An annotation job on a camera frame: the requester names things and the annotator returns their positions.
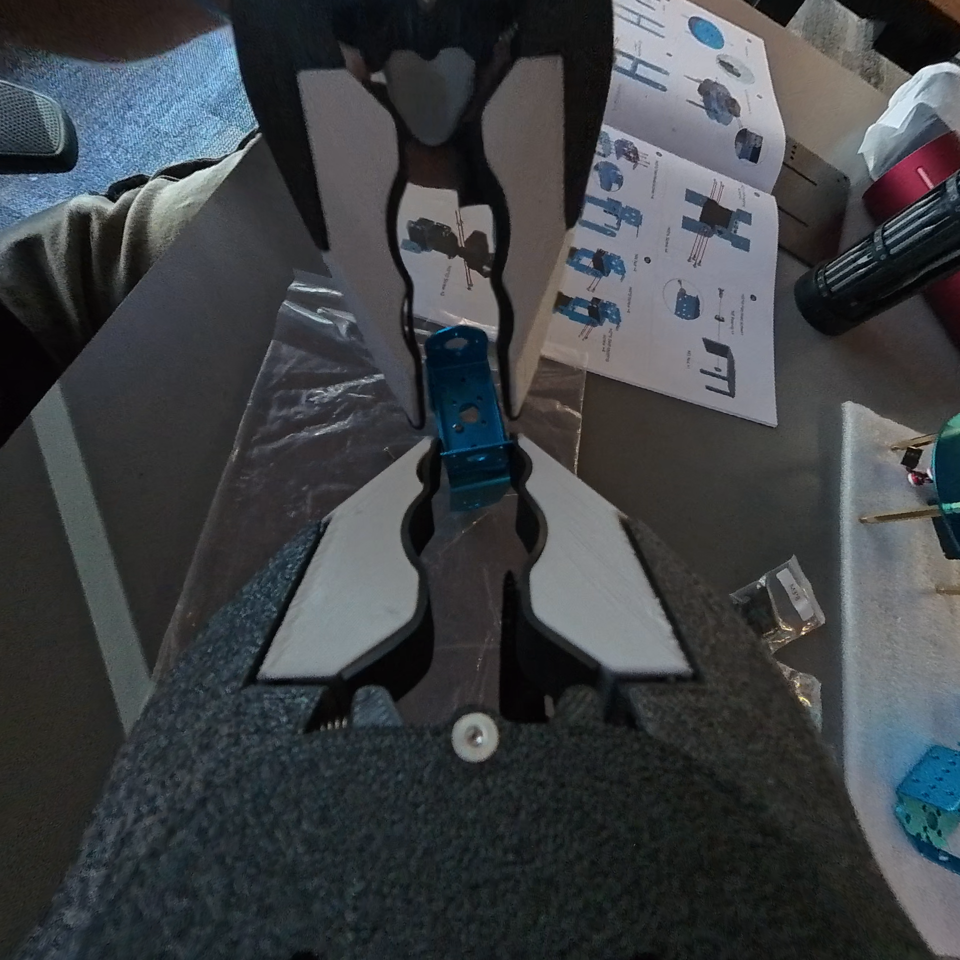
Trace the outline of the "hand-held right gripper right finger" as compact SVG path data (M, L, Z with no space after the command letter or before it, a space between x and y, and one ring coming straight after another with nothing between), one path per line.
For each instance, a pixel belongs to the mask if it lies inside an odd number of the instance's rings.
M515 453L529 551L521 606L533 630L604 680L692 679L626 516L531 438L517 436Z

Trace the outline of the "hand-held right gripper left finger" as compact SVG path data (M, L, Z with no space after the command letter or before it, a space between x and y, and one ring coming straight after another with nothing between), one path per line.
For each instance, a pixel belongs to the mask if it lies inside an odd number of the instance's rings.
M435 532L426 438L332 510L258 669L266 684L414 685L433 650L422 555Z

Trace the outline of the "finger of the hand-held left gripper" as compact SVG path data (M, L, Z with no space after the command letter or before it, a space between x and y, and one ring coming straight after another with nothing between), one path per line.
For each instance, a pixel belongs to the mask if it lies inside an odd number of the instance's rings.
M388 223L400 172L394 118L346 68L300 71L297 85L326 229L324 260L374 365L411 425L422 428L421 362Z
M559 56L518 58L481 120L492 193L501 395L516 419L539 365L555 292L565 209L565 91Z

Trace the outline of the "clear plastic bag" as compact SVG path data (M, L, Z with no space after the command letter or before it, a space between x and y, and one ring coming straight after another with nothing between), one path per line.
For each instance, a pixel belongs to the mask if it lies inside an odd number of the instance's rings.
M277 314L183 590L158 654L161 678L210 618L282 546L418 443L332 282L300 272ZM508 571L527 556L519 501L450 510L448 475L431 506L422 560L435 627L424 678L399 702L409 723L466 707L498 711L501 614Z

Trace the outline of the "blue metal bracket assembly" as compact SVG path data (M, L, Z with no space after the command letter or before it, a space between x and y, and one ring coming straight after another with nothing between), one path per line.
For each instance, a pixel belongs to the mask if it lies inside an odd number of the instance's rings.
M491 507L511 486L513 444L504 428L485 331L448 326L425 343L425 372L450 509Z

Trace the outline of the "grey desk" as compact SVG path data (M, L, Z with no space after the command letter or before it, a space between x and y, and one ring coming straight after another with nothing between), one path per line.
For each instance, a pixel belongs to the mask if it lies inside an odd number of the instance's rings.
M630 519L699 678L624 726L510 721L470 771L439 728L337 734L241 689L297 547L193 641L121 739L66 594L40 446L2 453L2 952L35 958L930 958L786 682L671 550L747 570L812 451L587 389L587 479Z

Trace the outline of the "scattered small parts bags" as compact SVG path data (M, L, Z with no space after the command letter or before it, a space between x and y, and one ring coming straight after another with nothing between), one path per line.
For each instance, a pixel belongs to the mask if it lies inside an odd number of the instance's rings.
M738 615L774 658L774 665L822 731L822 685L810 673L777 659L777 652L824 626L826 617L809 578L793 556L728 595Z

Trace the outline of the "assembly instruction manual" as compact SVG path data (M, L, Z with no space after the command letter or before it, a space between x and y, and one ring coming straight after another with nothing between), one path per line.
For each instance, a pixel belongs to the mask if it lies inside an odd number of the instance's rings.
M764 42L692 2L611 7L604 124L541 354L775 427L786 130Z

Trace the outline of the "person's khaki trouser leg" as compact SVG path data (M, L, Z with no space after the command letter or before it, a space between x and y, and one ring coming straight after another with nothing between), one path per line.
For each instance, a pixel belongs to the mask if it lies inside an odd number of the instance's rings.
M135 174L2 230L1 306L65 369L259 138Z

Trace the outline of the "white foam slab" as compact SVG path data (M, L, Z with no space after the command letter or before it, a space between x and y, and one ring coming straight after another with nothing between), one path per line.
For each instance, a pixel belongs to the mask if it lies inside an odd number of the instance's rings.
M896 789L933 746L958 748L958 563L931 518L863 523L931 498L893 450L916 433L842 407L839 486L843 768L874 859L932 954L958 958L958 874L924 858L895 816Z

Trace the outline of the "dark grey flat case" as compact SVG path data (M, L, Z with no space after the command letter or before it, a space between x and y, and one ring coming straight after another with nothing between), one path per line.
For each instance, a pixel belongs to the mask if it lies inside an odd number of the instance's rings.
M851 183L846 174L786 137L773 188L778 246L808 268L839 253Z

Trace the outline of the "grey mesh object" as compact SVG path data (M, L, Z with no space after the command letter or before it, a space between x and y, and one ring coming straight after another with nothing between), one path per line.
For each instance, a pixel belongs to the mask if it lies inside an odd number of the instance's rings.
M1 174L67 173L78 161L76 128L62 106L42 93L1 80Z

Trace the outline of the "black cylindrical bit holder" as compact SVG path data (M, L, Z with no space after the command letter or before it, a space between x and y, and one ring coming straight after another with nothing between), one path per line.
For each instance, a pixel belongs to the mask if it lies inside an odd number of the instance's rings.
M904 302L959 266L959 173L954 172L835 258L796 282L814 330L842 335Z

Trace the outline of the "large red striped tube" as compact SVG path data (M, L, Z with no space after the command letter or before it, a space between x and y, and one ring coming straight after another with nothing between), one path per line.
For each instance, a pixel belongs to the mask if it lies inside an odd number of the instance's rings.
M948 130L913 150L879 175L863 195L871 221L878 225L898 214L959 169L959 136ZM959 271L923 292L947 337L959 347Z

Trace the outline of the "white crumpled plastic sheet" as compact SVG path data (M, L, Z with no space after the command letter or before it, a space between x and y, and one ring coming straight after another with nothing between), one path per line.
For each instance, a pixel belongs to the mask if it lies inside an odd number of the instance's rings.
M892 94L868 126L858 149L877 182L930 141L959 134L959 65L955 60L921 68Z

